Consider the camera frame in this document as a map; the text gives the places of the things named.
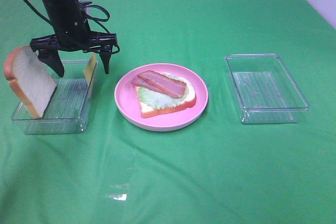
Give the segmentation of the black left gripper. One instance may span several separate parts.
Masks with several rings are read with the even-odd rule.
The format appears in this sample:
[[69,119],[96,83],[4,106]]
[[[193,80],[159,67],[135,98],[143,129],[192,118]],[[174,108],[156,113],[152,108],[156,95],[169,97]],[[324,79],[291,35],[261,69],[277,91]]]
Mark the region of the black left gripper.
[[79,0],[42,1],[55,33],[31,40],[30,46],[38,50],[39,61],[62,78],[65,70],[58,50],[97,52],[105,74],[109,74],[111,55],[118,52],[113,51],[118,48],[116,34],[92,31]]

